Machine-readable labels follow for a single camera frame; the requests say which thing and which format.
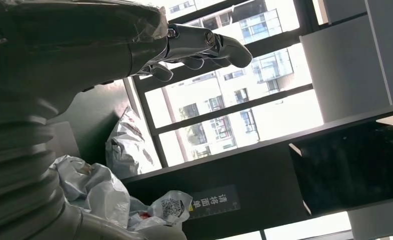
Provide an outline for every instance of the robotic hand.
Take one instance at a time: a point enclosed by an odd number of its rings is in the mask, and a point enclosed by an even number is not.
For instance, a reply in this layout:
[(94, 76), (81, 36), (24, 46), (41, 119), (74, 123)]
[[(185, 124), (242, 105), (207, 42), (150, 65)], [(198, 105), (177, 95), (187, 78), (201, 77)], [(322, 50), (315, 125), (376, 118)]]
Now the robotic hand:
[(160, 61), (183, 63), (188, 68), (197, 70), (203, 66), (204, 60), (212, 60), (220, 67), (232, 64), (244, 68), (252, 59), (248, 49), (234, 38), (213, 33), (208, 28), (170, 24), (166, 49), (148, 61), (136, 75), (153, 75), (166, 82), (173, 77), (173, 73)]

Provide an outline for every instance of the building window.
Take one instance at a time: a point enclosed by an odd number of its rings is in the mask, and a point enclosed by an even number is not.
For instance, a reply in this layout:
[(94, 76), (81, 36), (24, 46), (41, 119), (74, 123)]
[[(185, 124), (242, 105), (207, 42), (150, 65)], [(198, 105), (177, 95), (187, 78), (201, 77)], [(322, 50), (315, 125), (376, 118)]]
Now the building window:
[(187, 141), (192, 146), (197, 146), (207, 143), (207, 136), (206, 136), (206, 132), (204, 131), (204, 127), (202, 123), (197, 123), (192, 126), (188, 126), (185, 129), (186, 129)]
[(246, 44), (283, 32), (276, 9), (243, 19), (239, 24)]
[(170, 13), (174, 14), (175, 12), (179, 12), (181, 10), (181, 8), (179, 7), (179, 5), (170, 7)]
[(182, 120), (190, 119), (200, 115), (196, 103), (179, 108), (179, 112)]
[(209, 107), (211, 112), (225, 108), (225, 103), (223, 102), (223, 97), (222, 96), (217, 96), (215, 98), (210, 98), (209, 100), (205, 101), (205, 103), (208, 104), (208, 107)]
[(266, 83), (267, 83), (268, 92), (270, 94), (275, 94), (277, 92), (280, 92), (277, 79), (267, 81)]
[(253, 110), (245, 110), (240, 112), (240, 117), (245, 123), (246, 133), (257, 131), (256, 121), (254, 120)]
[(186, 2), (181, 3), (179, 5), (170, 7), (170, 13), (174, 14), (176, 12), (179, 12), (180, 10), (187, 9), (193, 5), (194, 5), (194, 3), (191, 4), (189, 1), (186, 1)]
[(199, 19), (197, 21), (189, 23), (188, 25), (189, 26), (194, 26), (194, 27), (199, 27), (199, 28), (201, 28), (203, 26), (203, 25), (201, 25), (201, 21)]
[(192, 151), (193, 159), (200, 159), (200, 158), (208, 157), (210, 155), (211, 155), (211, 151), (209, 146), (198, 147)]
[[(251, 66), (257, 83), (259, 84), (278, 79), (294, 72), (288, 50), (276, 51), (263, 57), (254, 58)], [(274, 82), (267, 84), (270, 85), (269, 88), (271, 87), (271, 89), (279, 89), (278, 86), (274, 87), (271, 85), (274, 84)]]
[(232, 16), (232, 11), (228, 11), (220, 15), (220, 23), (222, 27), (231, 24), (231, 16)]
[(231, 122), (228, 116), (222, 116), (210, 120), (211, 127), (214, 129), (216, 140), (225, 139), (228, 137), (233, 137)]
[(237, 104), (248, 102), (249, 99), (248, 99), (247, 89), (243, 88), (241, 90), (235, 91), (235, 98), (236, 98)]
[(204, 28), (210, 30), (216, 30), (219, 28), (219, 25), (217, 24), (217, 19), (215, 17), (202, 20), (202, 24), (204, 25)]
[(201, 81), (204, 81), (204, 80), (212, 79), (212, 78), (215, 78), (215, 77), (216, 77), (216, 74), (214, 72), (210, 72), (208, 74), (205, 74), (205, 75), (202, 75), (202, 76), (199, 76), (199, 77), (196, 77), (196, 78), (192, 79), (192, 82), (193, 83), (197, 83), (197, 82), (201, 82)]
[(224, 150), (230, 149), (230, 148), (233, 148), (236, 146), (236, 142), (235, 142), (234, 138), (231, 138), (230, 140), (226, 140), (225, 142), (226, 142), (226, 144), (222, 146), (222, 148)]
[(225, 81), (231, 80), (231, 79), (234, 79), (234, 78), (237, 78), (237, 77), (241, 77), (244, 74), (245, 74), (244, 69), (241, 69), (239, 71), (235, 71), (235, 72), (232, 72), (232, 73), (224, 75), (224, 80)]
[(253, 16), (239, 22), (246, 44), (269, 37), (264, 14)]

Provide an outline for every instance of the window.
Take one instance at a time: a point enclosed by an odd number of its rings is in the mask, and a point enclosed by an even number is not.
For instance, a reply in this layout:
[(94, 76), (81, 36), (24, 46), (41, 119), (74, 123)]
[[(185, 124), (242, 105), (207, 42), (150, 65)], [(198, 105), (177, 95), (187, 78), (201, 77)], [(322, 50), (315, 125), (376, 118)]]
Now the window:
[(210, 121), (211, 127), (214, 129), (216, 140), (232, 137), (231, 122), (228, 116), (222, 116)]
[(244, 19), (239, 24), (246, 44), (283, 32), (276, 9)]
[(171, 6), (169, 8), (170, 9), (170, 13), (171, 14), (177, 13), (177, 12), (179, 12), (181, 10), (184, 10), (184, 9), (187, 9), (187, 8), (193, 6), (193, 5), (194, 5), (194, 1), (192, 0), (191, 2), (186, 1), (186, 2), (181, 3), (179, 5)]
[(251, 67), (257, 79), (257, 83), (259, 84), (278, 79), (294, 72), (287, 50), (279, 50), (265, 56), (254, 58)]
[(194, 22), (192, 22), (192, 23), (189, 23), (189, 25), (194, 26), (194, 27), (199, 27), (199, 28), (201, 28), (201, 27), (203, 26), (203, 25), (201, 24), (201, 21), (200, 21), (200, 20), (194, 21)]
[(191, 6), (191, 4), (187, 1), (183, 4), (184, 8), (189, 8)]
[[(245, 72), (245, 80), (242, 81), (225, 81), (226, 75), (239, 76), (236, 72), (240, 70), (231, 66), (146, 92), (155, 127), (198, 118), (199, 115), (211, 115), (239, 103), (311, 83), (300, 43), (255, 57), (251, 66), (253, 69)], [(186, 161), (200, 158), (203, 154), (193, 154), (196, 146), (208, 146), (210, 154), (216, 155), (321, 124), (322, 115), (316, 95), (311, 90), (169, 130), (160, 133), (160, 138), (163, 150), (169, 156), (168, 164), (176, 165), (183, 163), (185, 156)]]
[(237, 104), (248, 102), (249, 99), (248, 99), (247, 89), (243, 88), (241, 90), (235, 91), (235, 98)]
[(207, 79), (212, 79), (215, 76), (216, 76), (216, 74), (214, 72), (210, 72), (208, 74), (205, 74), (205, 75), (202, 75), (202, 76), (199, 76), (199, 77), (196, 77), (196, 78), (192, 79), (192, 82), (196, 83), (196, 82), (204, 81), (204, 80), (207, 80)]
[(277, 79), (269, 80), (266, 83), (267, 83), (268, 91), (270, 93), (272, 93), (272, 92), (273, 93), (279, 92), (279, 86), (278, 86), (278, 80)]
[(176, 0), (175, 1), (161, 0), (161, 1), (157, 1), (157, 2), (154, 1), (154, 3), (157, 3), (158, 6), (165, 6), (165, 9), (171, 9), (175, 6), (179, 6), (179, 8), (180, 8), (179, 11), (176, 11), (176, 12), (167, 11), (166, 12), (167, 21), (170, 21), (172, 19), (190, 14), (190, 13), (195, 12), (197, 10), (207, 8), (211, 5), (214, 5), (219, 2), (223, 2), (223, 1), (226, 1), (226, 0), (213, 0), (213, 1), (188, 0), (188, 1), (185, 1), (181, 4), (177, 4), (178, 1), (176, 1)]
[(240, 117), (245, 123), (246, 133), (257, 131), (256, 121), (254, 120), (253, 111), (251, 109), (241, 111)]
[(180, 108), (180, 115), (182, 120), (199, 116), (200, 113), (198, 112), (197, 104), (193, 103)]
[(187, 127), (186, 137), (187, 137), (187, 141), (192, 146), (197, 146), (207, 143), (206, 132), (204, 131), (204, 127), (201, 123), (197, 123), (195, 125)]
[(210, 98), (208, 101), (205, 102), (209, 103), (210, 112), (225, 108), (222, 96)]
[(225, 80), (225, 81), (231, 80), (231, 79), (234, 79), (234, 78), (243, 76), (244, 74), (245, 74), (245, 73), (244, 73), (244, 69), (241, 69), (241, 70), (239, 70), (239, 71), (231, 72), (231, 73), (229, 73), (229, 74), (224, 75), (224, 80)]
[(219, 28), (219, 25), (217, 24), (217, 19), (215, 17), (202, 20), (202, 25), (204, 26), (204, 28), (210, 30), (216, 30)]
[(174, 7), (170, 7), (170, 13), (175, 13), (175, 12), (179, 12), (181, 9), (180, 9), (180, 7), (177, 5), (177, 6), (174, 6)]
[(210, 155), (211, 155), (211, 152), (210, 152), (209, 146), (196, 147), (192, 151), (192, 156), (194, 159), (200, 159), (200, 158), (208, 157)]
[(234, 147), (236, 147), (236, 143), (235, 143), (234, 138), (224, 141), (224, 145), (222, 146), (223, 150), (227, 150), (227, 149), (234, 148)]
[(232, 11), (229, 11), (220, 15), (220, 23), (222, 27), (229, 25), (231, 23), (231, 14)]

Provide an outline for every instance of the glass window pane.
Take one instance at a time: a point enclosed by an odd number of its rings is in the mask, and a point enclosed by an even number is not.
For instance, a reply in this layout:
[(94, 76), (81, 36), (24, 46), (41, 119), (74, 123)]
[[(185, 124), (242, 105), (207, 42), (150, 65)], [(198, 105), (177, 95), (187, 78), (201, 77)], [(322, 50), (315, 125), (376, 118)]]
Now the glass window pane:
[[(145, 94), (155, 127), (159, 128), (311, 82), (299, 43), (256, 57), (244, 69), (225, 67)], [(245, 97), (238, 98), (236, 91), (242, 89), (245, 89)], [(215, 104), (217, 98), (221, 105)], [(184, 112), (190, 105), (195, 105), (196, 110)]]
[[(323, 119), (316, 93), (314, 90), (309, 90), (184, 127), (173, 131), (175, 134), (163, 133), (161, 143), (166, 155), (168, 153), (169, 156), (174, 156), (172, 160), (167, 157), (168, 165), (173, 166), (322, 124)], [(181, 150), (172, 149), (172, 143), (177, 143)], [(180, 162), (175, 155), (182, 155), (183, 161)]]
[(219, 240), (262, 240), (262, 236), (259, 231), (255, 231), (237, 236), (222, 238)]
[(346, 211), (264, 230), (266, 239), (301, 240), (351, 230)]
[[(170, 9), (167, 11), (167, 19), (177, 18), (222, 1), (224, 0), (188, 0), (186, 3), (190, 4), (186, 8), (181, 7), (183, 0), (166, 1), (166, 9), (167, 6)], [(175, 6), (179, 6), (180, 10), (170, 13)], [(235, 38), (242, 44), (249, 44), (300, 27), (293, 0), (251, 0), (186, 24), (211, 29), (215, 33)], [(179, 66), (183, 64), (166, 64), (169, 69)]]

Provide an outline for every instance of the window frame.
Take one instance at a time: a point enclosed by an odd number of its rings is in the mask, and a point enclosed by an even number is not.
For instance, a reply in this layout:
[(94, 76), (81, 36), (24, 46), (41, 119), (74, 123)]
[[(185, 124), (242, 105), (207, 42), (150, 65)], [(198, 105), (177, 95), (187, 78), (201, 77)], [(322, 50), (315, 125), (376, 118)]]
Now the window frame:
[[(228, 8), (231, 8), (232, 6), (237, 6), (239, 4), (242, 4), (246, 2), (246, 0), (225, 0), (221, 1), (219, 3), (213, 4), (209, 7), (199, 9), (195, 12), (191, 12), (189, 14), (177, 17), (175, 19), (169, 20), (170, 24), (185, 24), (188, 22), (196, 22), (199, 21), (201, 24), (202, 18), (205, 16), (212, 15), (214, 13), (217, 13), (222, 10), (226, 10)], [(314, 33), (320, 29), (325, 29), (329, 27), (328, 24), (324, 24), (322, 26), (319, 26), (318, 21), (317, 21), (317, 16), (316, 12), (313, 6), (312, 1), (301, 1), (301, 0), (293, 0), (294, 7), (296, 10), (297, 14), (297, 19), (299, 22), (299, 28), (287, 32), (281, 32), (272, 36), (269, 36), (264, 39), (260, 39), (248, 44), (245, 44), (247, 49), (253, 54), (254, 58), (257, 58), (259, 56), (263, 56), (268, 53), (273, 53), (278, 50), (282, 50), (285, 48), (288, 48), (294, 44), (297, 44), (300, 42), (300, 36), (307, 35)], [(180, 66), (177, 68), (174, 68), (172, 70), (173, 72), (173, 77), (169, 82), (160, 82), (157, 81), (154, 77), (150, 76), (144, 80), (141, 80), (139, 76), (133, 76), (133, 83), (136, 88), (136, 92), (138, 95), (138, 99), (141, 102), (142, 105), (142, 110), (144, 114), (144, 118), (147, 121), (147, 125), (149, 128), (149, 132), (151, 134), (152, 140), (154, 142), (155, 146), (155, 151), (158, 155), (158, 158), (161, 162), (161, 166), (163, 168), (167, 168), (169, 165), (166, 160), (166, 156), (164, 154), (164, 150), (161, 144), (160, 140), (160, 134), (171, 132), (171, 131), (177, 131), (180, 128), (186, 128), (195, 124), (201, 124), (204, 121), (209, 121), (213, 120), (215, 118), (221, 117), (221, 116), (227, 116), (232, 113), (237, 113), (240, 111), (244, 111), (247, 109), (250, 109), (252, 107), (256, 107), (262, 104), (266, 103), (272, 103), (277, 100), (281, 100), (283, 98), (303, 93), (309, 90), (313, 89), (313, 85), (306, 84), (300, 87), (296, 87), (287, 91), (281, 91), (274, 93), (272, 95), (268, 95), (259, 99), (252, 99), (247, 102), (237, 104), (234, 106), (228, 106), (223, 109), (217, 110), (217, 111), (211, 111), (206, 114), (202, 114), (193, 118), (189, 118), (186, 120), (182, 120), (180, 122), (174, 122), (172, 124), (163, 126), (163, 127), (155, 127), (154, 125), (154, 119), (151, 115), (151, 111), (149, 109), (148, 101), (146, 99), (146, 92), (163, 88), (166, 87), (167, 85), (170, 84), (176, 84), (181, 82), (182, 80), (185, 79), (191, 79), (206, 73), (209, 73), (211, 71), (215, 71), (220, 69), (219, 66), (206, 62), (204, 66), (198, 70), (189, 70), (188, 68), (184, 66)], [(262, 240), (266, 240), (266, 236), (264, 234), (263, 230), (260, 230), (260, 235)]]

